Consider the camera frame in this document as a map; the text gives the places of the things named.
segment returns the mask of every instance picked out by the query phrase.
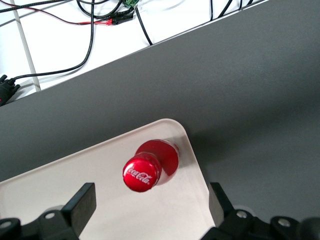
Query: black clamp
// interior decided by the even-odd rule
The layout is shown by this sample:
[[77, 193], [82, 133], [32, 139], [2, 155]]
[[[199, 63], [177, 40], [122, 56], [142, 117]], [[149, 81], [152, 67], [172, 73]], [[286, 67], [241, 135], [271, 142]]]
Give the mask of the black clamp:
[[234, 209], [217, 182], [209, 185], [209, 209], [216, 227], [201, 240], [320, 240], [320, 218], [299, 223], [286, 216], [275, 216], [270, 224], [249, 212]]
[[79, 240], [96, 210], [94, 183], [85, 183], [61, 210], [50, 210], [21, 226], [18, 218], [0, 219], [1, 240]]

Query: plastic bottle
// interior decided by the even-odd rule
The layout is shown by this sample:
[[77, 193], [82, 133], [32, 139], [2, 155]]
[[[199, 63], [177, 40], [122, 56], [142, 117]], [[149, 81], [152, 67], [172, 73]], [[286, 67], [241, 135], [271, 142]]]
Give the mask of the plastic bottle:
[[133, 191], [145, 192], [168, 182], [179, 165], [180, 150], [164, 139], [143, 143], [123, 168], [123, 181]]

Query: black cable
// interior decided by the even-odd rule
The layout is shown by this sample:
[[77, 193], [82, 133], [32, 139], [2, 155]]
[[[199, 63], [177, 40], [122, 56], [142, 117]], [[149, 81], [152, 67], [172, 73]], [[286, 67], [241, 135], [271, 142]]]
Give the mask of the black cable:
[[139, 20], [139, 23], [140, 23], [140, 26], [142, 28], [142, 31], [146, 37], [146, 39], [148, 40], [148, 43], [150, 44], [150, 46], [153, 44], [152, 41], [150, 40], [149, 36], [148, 36], [148, 33], [146, 31], [146, 28], [144, 26], [144, 23], [142, 22], [142, 19], [141, 19], [141, 16], [140, 16], [140, 13], [139, 13], [139, 10], [138, 10], [138, 7], [136, 6], [134, 8], [135, 12], [136, 12], [136, 16], [138, 17], [138, 20]]
[[[2, 0], [0, 0], [0, 3], [6, 4], [6, 5], [9, 5], [9, 6], [12, 6], [12, 7], [18, 7], [18, 6], [19, 6], [19, 5], [11, 4], [11, 3], [8, 3], [8, 2], [2, 1]], [[72, 21], [64, 20], [64, 19], [62, 19], [62, 18], [60, 18], [60, 17], [58, 17], [58, 16], [56, 16], [56, 15], [50, 13], [50, 12], [44, 11], [43, 9], [38, 9], [38, 8], [33, 8], [33, 7], [25, 7], [25, 9], [32, 10], [32, 11], [34, 11], [34, 12], [40, 12], [40, 13], [47, 14], [47, 15], [49, 15], [49, 16], [55, 18], [55, 19], [58, 19], [58, 20], [66, 23], [66, 24], [85, 25], [85, 24], [82, 24], [82, 23], [80, 23], [80, 22], [72, 22]]]
[[67, 68], [67, 69], [64, 69], [64, 70], [58, 70], [58, 71], [50, 71], [50, 72], [43, 72], [43, 73], [32, 73], [32, 74], [26, 74], [26, 75], [21, 75], [21, 76], [16, 76], [14, 78], [12, 78], [14, 81], [17, 80], [17, 79], [23, 79], [23, 78], [30, 78], [30, 77], [38, 77], [38, 76], [47, 76], [47, 75], [53, 75], [53, 74], [62, 74], [62, 73], [66, 73], [66, 72], [70, 72], [70, 71], [73, 71], [73, 70], [76, 70], [76, 69], [79, 69], [81, 68], [83, 65], [85, 65], [85, 63], [88, 61], [89, 59], [89, 56], [90, 56], [90, 53], [91, 53], [91, 50], [92, 50], [92, 47], [93, 47], [93, 43], [94, 43], [94, 22], [95, 22], [95, 19], [94, 19], [94, 10], [95, 10], [95, 5], [92, 4], [91, 5], [91, 34], [90, 34], [90, 43], [89, 43], [89, 48], [88, 48], [88, 51], [85, 55], [85, 58], [84, 60], [76, 65], [76, 66], [73, 66], [73, 67], [70, 67], [70, 68]]
[[228, 3], [225, 5], [224, 9], [222, 10], [222, 12], [220, 13], [220, 15], [217, 18], [221, 18], [225, 14], [225, 12], [228, 10], [228, 8], [229, 8], [229, 6], [230, 6], [232, 1], [233, 0], [229, 0], [228, 1]]
[[101, 18], [101, 21], [108, 20], [108, 19], [113, 19], [113, 18], [118, 18], [118, 17], [123, 17], [124, 15], [130, 14], [134, 10], [135, 9], [133, 7], [130, 7], [128, 10], [125, 10], [125, 11], [118, 11], [118, 12], [110, 13], [108, 15], [108, 17]]
[[99, 2], [89, 2], [89, 1], [83, 1], [83, 0], [78, 0], [80, 3], [83, 3], [83, 4], [89, 4], [89, 5], [98, 5], [98, 4], [103, 4], [105, 2], [108, 2], [109, 0], [103, 0], [103, 1], [99, 1]]
[[210, 22], [214, 19], [214, 0], [210, 0], [211, 17]]
[[63, 1], [66, 1], [66, 0], [49, 0], [49, 1], [40, 1], [40, 2], [29, 3], [26, 5], [20, 5], [20, 6], [10, 7], [10, 8], [6, 8], [6, 9], [1, 9], [0, 14], [5, 13], [5, 12], [10, 12], [13, 10], [18, 10], [18, 9], [23, 9], [23, 8], [28, 8], [28, 7], [38, 6], [38, 5], [44, 5], [44, 4], [53, 4], [53, 3], [63, 2]]
[[[84, 12], [84, 13], [85, 13], [86, 15], [88, 15], [88, 16], [91, 15], [89, 12], [87, 12], [87, 11], [81, 6], [80, 0], [76, 0], [76, 3], [78, 4], [78, 6], [79, 6], [79, 8], [81, 9], [82, 12]], [[119, 0], [119, 2], [117, 3], [117, 5], [115, 6], [115, 8], [114, 8], [111, 12], [109, 12], [108, 14], [100, 15], [100, 16], [94, 15], [93, 17], [96, 18], [96, 19], [106, 19], [106, 18], [108, 18], [111, 14], [115, 13], [115, 12], [118, 10], [118, 8], [120, 7], [121, 3], [122, 3], [122, 0]]]

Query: cable connector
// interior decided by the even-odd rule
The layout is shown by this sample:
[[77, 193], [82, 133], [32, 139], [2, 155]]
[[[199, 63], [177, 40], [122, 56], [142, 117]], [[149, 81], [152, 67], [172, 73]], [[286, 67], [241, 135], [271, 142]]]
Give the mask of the cable connector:
[[18, 91], [20, 85], [15, 85], [14, 79], [6, 80], [7, 75], [0, 77], [0, 107], [5, 105], [7, 101]]
[[135, 9], [133, 7], [130, 7], [128, 10], [125, 10], [125, 11], [118, 11], [118, 12], [111, 13], [107, 18], [103, 18], [102, 20], [108, 20], [108, 19], [114, 19], [114, 18], [122, 17], [124, 15], [130, 14], [134, 10]]
[[112, 18], [110, 20], [111, 20], [111, 24], [112, 25], [118, 25], [118, 24], [122, 24], [122, 23], [128, 22], [128, 21], [130, 21], [132, 19], [134, 19], [134, 13], [133, 12], [128, 14], [128, 15]]

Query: red bottle cap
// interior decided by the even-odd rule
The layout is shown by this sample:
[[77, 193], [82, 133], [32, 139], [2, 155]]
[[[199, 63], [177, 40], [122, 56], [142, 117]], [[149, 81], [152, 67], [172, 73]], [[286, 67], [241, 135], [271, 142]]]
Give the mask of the red bottle cap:
[[157, 184], [161, 166], [157, 158], [146, 152], [131, 158], [123, 168], [123, 181], [133, 191], [145, 192]]

